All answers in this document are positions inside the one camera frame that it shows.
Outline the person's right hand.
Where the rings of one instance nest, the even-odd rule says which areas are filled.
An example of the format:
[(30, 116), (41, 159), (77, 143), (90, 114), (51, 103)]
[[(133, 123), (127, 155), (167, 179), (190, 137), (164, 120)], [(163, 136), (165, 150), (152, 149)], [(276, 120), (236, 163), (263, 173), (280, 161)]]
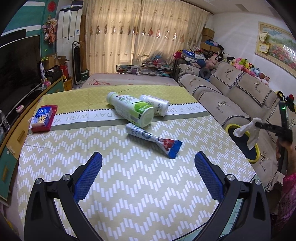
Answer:
[(282, 141), (280, 138), (276, 141), (276, 160), (279, 161), (281, 154), (281, 148), (285, 148), (287, 150), (287, 173), (286, 175), (292, 175), (296, 172), (295, 170), (295, 163), (296, 163), (296, 150), (295, 150), (295, 144)]

